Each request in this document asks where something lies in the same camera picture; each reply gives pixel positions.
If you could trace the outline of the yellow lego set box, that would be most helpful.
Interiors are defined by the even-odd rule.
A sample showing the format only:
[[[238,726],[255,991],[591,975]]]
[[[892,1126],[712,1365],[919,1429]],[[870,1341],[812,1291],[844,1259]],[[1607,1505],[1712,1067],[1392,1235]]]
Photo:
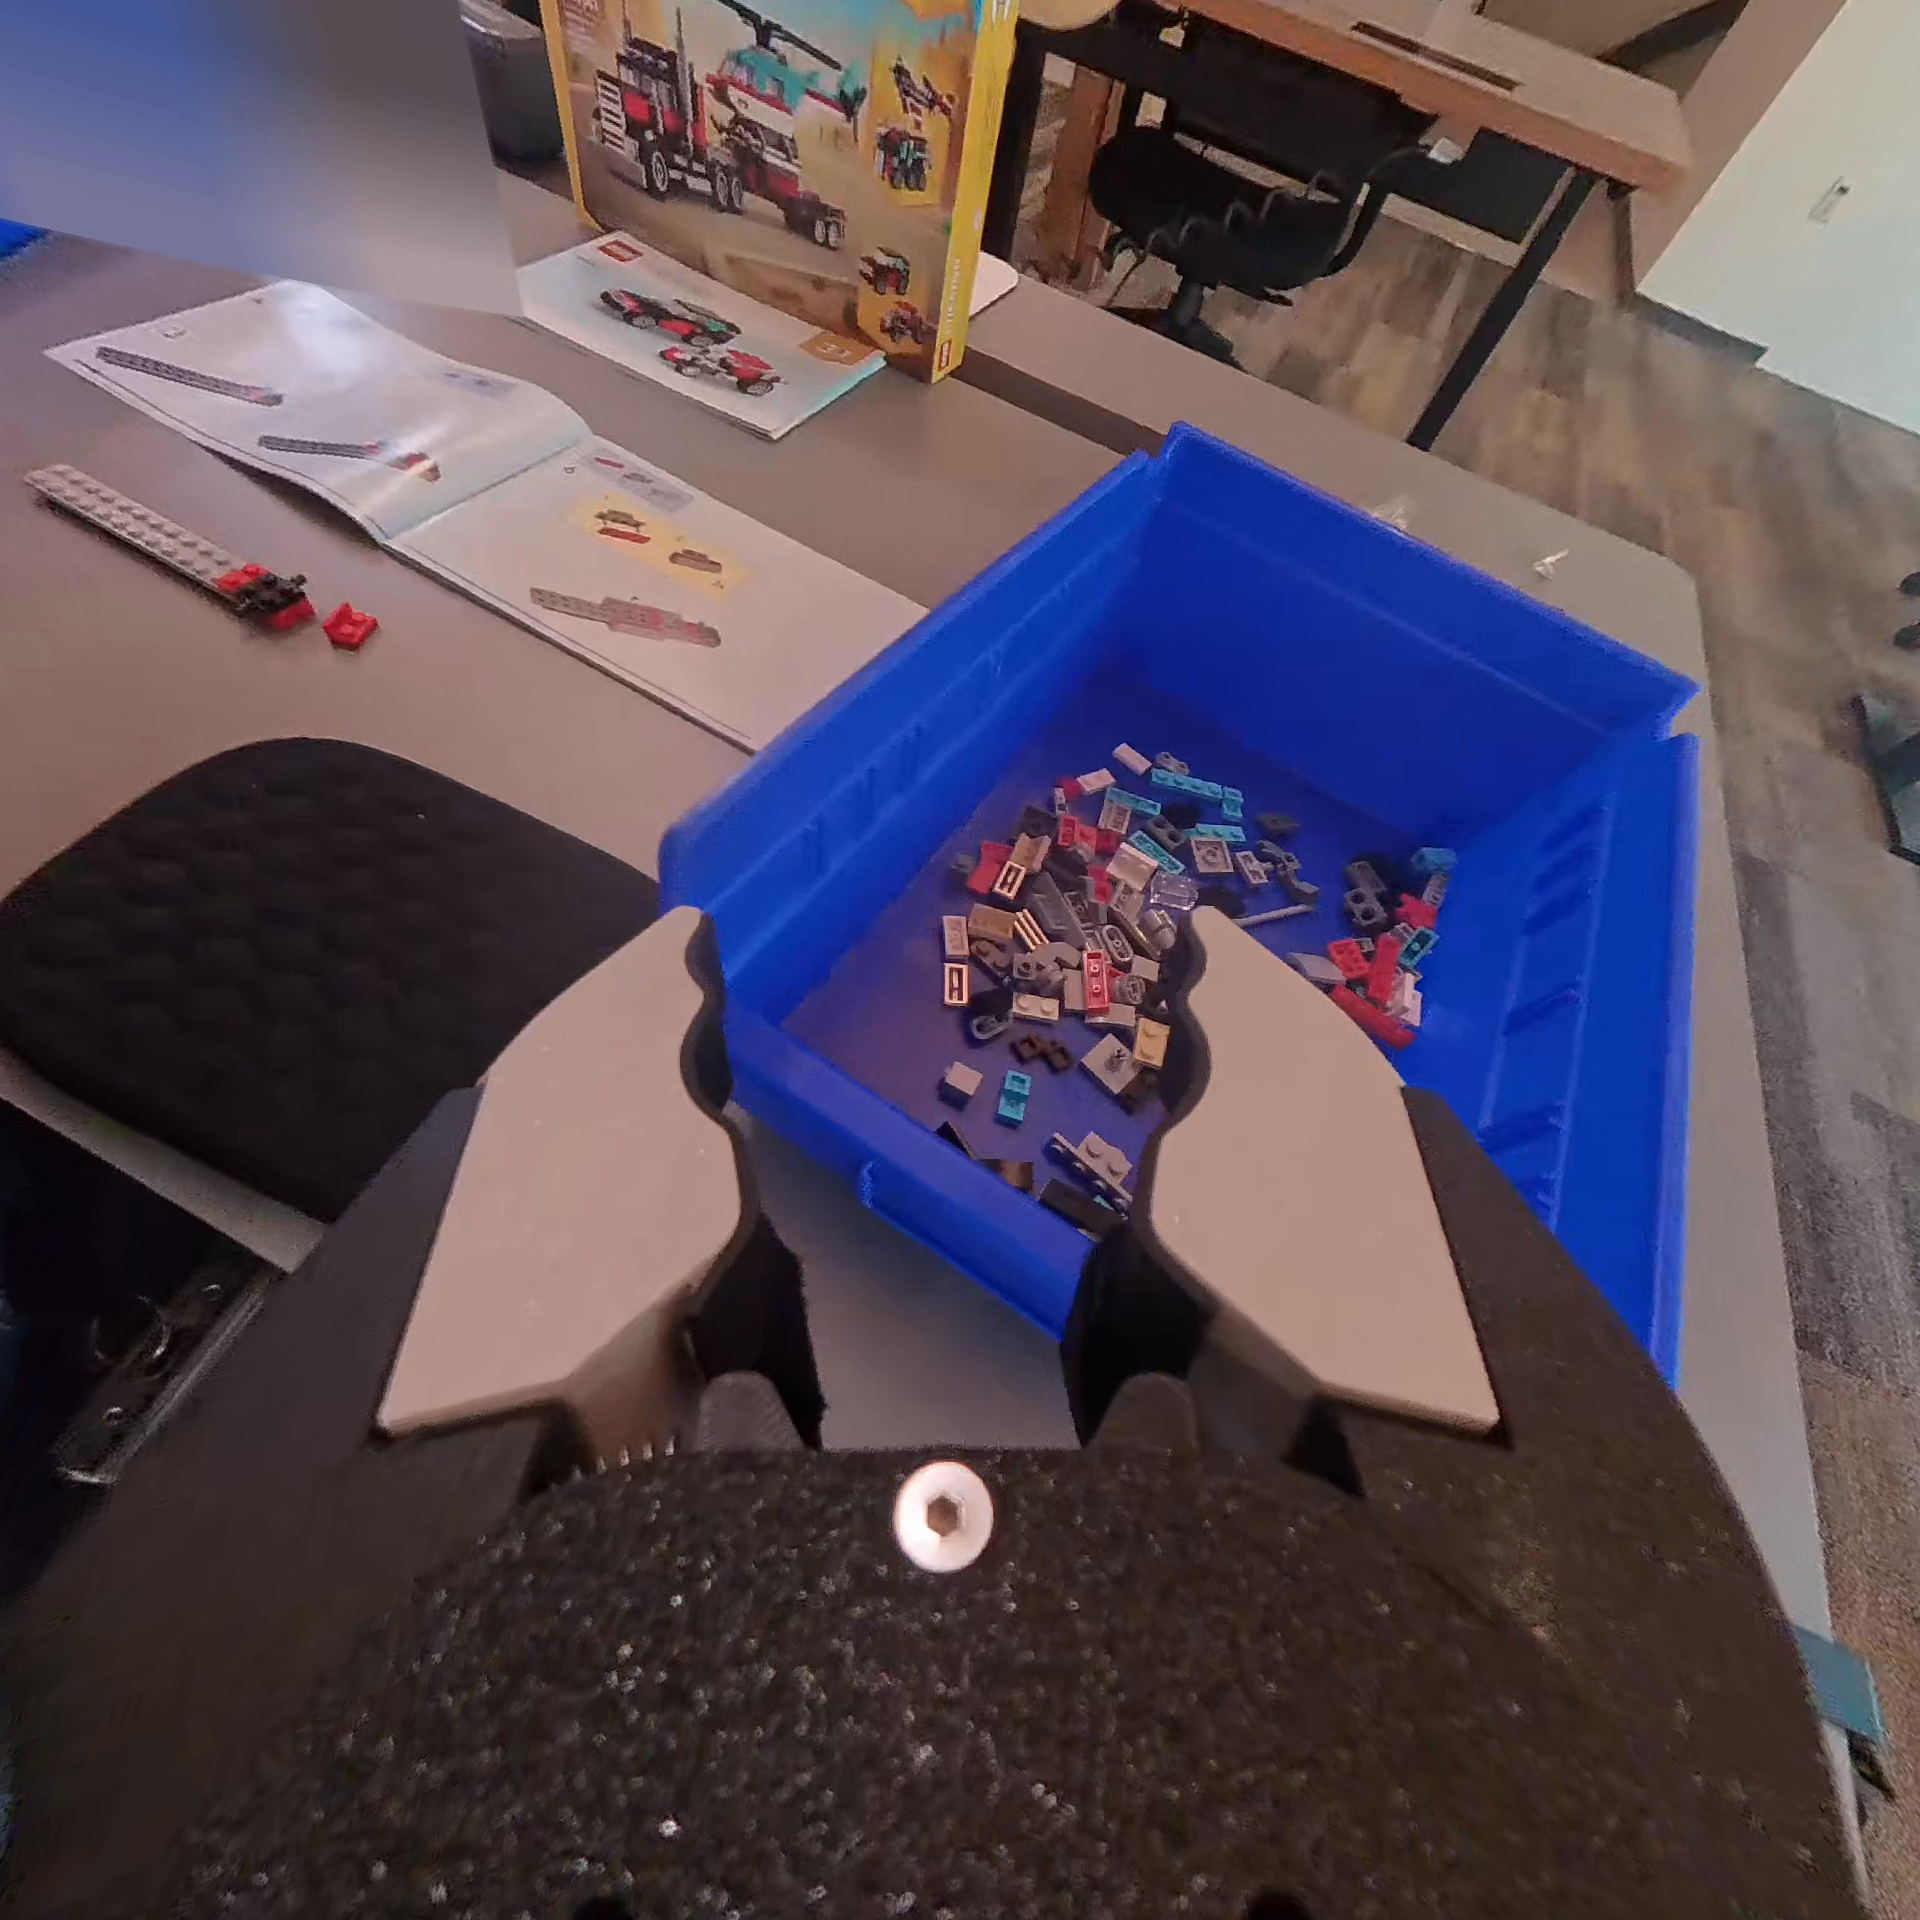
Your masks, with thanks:
[[[966,348],[1014,1],[542,1],[587,223],[936,381]]]

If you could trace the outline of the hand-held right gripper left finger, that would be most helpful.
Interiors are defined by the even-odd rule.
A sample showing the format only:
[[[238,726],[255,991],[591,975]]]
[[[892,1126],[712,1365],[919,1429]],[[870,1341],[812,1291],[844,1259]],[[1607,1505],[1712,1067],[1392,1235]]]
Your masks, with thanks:
[[[667,1452],[721,1376],[805,1447],[825,1392],[800,1259],[729,1116],[712,924],[664,909],[508,1044],[376,1406],[387,1438],[557,1416],[595,1467]]]

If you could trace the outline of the open instruction booklet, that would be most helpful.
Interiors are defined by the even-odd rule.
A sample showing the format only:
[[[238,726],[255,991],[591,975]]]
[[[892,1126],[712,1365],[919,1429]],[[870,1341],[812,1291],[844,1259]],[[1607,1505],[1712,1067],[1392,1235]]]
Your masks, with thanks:
[[[598,439],[551,391],[303,280],[45,352],[745,751],[925,616]]]

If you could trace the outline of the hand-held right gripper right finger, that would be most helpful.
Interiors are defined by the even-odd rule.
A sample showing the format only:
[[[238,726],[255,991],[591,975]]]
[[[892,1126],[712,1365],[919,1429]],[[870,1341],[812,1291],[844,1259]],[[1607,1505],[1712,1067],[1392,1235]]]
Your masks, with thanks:
[[[1212,905],[1168,991],[1164,1117],[1062,1329],[1084,1445],[1183,1404],[1201,1447],[1289,1457],[1339,1411],[1499,1435],[1501,1408],[1401,1073]]]

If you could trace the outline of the teal tape strip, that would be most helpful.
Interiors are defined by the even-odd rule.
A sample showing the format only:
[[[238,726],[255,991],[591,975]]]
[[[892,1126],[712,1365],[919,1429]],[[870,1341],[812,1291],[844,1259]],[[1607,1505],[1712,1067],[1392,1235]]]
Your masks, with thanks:
[[[1792,1638],[1816,1715],[1845,1735],[1852,1756],[1880,1759],[1888,1735],[1878,1683],[1868,1659],[1799,1622],[1792,1622]]]

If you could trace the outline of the metal rail under table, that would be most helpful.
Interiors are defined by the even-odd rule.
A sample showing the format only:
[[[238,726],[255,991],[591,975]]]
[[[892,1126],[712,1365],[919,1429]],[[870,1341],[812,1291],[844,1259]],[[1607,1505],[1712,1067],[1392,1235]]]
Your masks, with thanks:
[[[54,1440],[54,1477],[88,1489],[121,1480],[283,1278],[280,1265],[239,1249],[206,1257],[161,1301],[139,1297],[131,1332],[96,1348],[103,1372]]]

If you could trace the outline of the wooden desk with black legs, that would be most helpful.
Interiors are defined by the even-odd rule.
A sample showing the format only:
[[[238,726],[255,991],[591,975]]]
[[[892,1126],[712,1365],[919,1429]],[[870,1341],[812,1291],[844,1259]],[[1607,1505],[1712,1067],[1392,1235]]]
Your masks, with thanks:
[[[1387,93],[1461,148],[1477,134],[1499,134],[1558,165],[1517,263],[1406,436],[1420,451],[1438,444],[1589,198],[1600,187],[1613,196],[1675,187],[1693,158],[1681,105],[1667,85],[1505,27],[1471,4],[1020,4],[1016,13],[981,239],[991,255],[1008,257],[1014,246],[1049,57],[1219,117],[1232,85],[1209,97],[1212,78],[1176,73],[1166,41],[1176,21],[1201,21]]]

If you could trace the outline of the closed instruction booklet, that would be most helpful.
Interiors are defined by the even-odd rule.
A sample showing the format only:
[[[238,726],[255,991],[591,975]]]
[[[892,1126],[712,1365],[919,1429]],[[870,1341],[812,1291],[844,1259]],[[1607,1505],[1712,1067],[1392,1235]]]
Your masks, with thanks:
[[[883,352],[793,319],[628,235],[516,269],[528,321],[701,404],[760,440],[852,392]]]

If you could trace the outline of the black office chair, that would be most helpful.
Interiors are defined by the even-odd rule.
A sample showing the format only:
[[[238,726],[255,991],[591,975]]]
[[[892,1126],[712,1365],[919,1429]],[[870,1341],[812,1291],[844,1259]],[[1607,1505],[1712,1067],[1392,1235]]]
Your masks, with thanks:
[[[1237,368],[1229,339],[1205,321],[1205,300],[1222,288],[1289,305],[1299,291],[1341,275],[1403,173],[1428,156],[1431,142],[1417,134],[1307,182],[1262,182],[1160,128],[1118,132],[1087,175],[1087,203],[1109,229],[1096,264],[1110,271],[1127,261],[1136,271],[1157,257],[1176,271],[1164,305],[1118,315]]]

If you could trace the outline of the grey lego plate assembly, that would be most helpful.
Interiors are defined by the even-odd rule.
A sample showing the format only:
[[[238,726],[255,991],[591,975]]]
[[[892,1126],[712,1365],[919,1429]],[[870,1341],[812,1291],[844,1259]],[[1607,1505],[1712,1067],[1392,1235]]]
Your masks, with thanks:
[[[277,573],[239,560],[83,468],[53,463],[21,478],[40,503],[203,590],[260,631],[287,633],[318,616],[302,573]]]

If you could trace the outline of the dark floor object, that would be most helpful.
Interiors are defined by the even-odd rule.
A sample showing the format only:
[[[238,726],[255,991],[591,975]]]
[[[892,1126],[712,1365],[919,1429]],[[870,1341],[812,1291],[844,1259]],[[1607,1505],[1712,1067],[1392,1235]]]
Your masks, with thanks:
[[[1878,799],[1888,853],[1917,864],[1917,709],[1885,693],[1862,687],[1852,711],[1856,718],[1862,767]]]

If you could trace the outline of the dark box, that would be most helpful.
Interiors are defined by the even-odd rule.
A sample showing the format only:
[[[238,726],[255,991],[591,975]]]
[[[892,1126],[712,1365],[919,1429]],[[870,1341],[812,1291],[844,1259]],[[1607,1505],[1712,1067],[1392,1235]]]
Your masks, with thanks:
[[[464,43],[499,159],[565,158],[560,102],[534,1],[459,1]]]

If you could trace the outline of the pile of small lego bricks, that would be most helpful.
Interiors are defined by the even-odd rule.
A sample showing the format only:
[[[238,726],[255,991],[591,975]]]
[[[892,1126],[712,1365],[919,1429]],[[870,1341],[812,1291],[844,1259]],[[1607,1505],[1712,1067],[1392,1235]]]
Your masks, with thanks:
[[[1325,942],[1285,949],[1281,965],[1380,1048],[1407,1047],[1459,855],[1355,855],[1328,903],[1293,845],[1301,829],[1179,753],[1121,740],[1022,806],[1008,837],[953,853],[945,879],[966,905],[939,916],[942,1001],[966,1052],[935,1096],[953,1112],[989,1100],[1016,1132],[1039,1072],[1078,1072],[1125,1117],[1153,1109],[1174,949],[1200,907],[1243,933],[1303,936],[1333,916]]]

